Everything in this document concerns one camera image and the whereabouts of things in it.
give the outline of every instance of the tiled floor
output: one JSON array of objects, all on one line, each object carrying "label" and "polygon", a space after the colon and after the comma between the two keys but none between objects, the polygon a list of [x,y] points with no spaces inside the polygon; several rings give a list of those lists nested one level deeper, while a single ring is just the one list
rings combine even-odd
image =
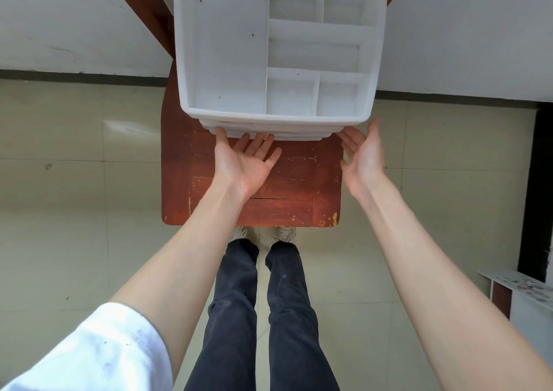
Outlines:
[{"label": "tiled floor", "polygon": [[[163,90],[0,81],[0,385],[35,363],[171,235],[160,217]],[[483,291],[515,268],[534,112],[377,101],[387,172]],[[258,389],[269,389],[260,236]],[[298,230],[321,346],[343,391],[438,390],[374,233],[343,192],[336,228]],[[175,389],[201,349],[204,313]]]}]

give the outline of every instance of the white shirt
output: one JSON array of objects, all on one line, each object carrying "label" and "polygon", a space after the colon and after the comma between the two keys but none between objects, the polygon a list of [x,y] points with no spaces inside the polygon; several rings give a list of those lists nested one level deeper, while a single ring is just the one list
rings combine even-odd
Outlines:
[{"label": "white shirt", "polygon": [[162,338],[141,314],[104,304],[4,391],[170,391]]}]

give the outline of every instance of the white plastic drawer organizer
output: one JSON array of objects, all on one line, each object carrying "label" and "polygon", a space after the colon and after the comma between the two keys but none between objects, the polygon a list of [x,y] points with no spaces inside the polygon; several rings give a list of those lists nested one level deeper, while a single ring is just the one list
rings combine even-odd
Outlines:
[{"label": "white plastic drawer organizer", "polygon": [[181,106],[229,136],[314,140],[367,120],[387,0],[174,0]]}]

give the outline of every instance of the white sneaker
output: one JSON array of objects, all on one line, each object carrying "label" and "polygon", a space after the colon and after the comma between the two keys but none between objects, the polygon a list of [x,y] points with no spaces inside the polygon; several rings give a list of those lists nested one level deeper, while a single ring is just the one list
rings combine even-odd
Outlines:
[{"label": "white sneaker", "polygon": [[275,241],[284,241],[286,243],[294,243],[296,239],[296,228],[294,227],[275,227]]},{"label": "white sneaker", "polygon": [[248,231],[246,231],[244,227],[236,227],[232,230],[231,239],[228,240],[228,242],[245,238],[246,235],[248,235]]}]

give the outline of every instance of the leg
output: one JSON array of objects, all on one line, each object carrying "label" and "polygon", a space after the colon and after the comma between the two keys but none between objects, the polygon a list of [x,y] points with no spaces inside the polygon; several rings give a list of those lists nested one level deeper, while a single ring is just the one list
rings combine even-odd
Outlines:
[{"label": "leg", "polygon": [[298,249],[278,241],[265,264],[271,271],[267,293],[271,391],[339,391],[319,345],[319,323]]},{"label": "leg", "polygon": [[254,391],[259,249],[231,241],[215,280],[204,346],[185,391]]}]

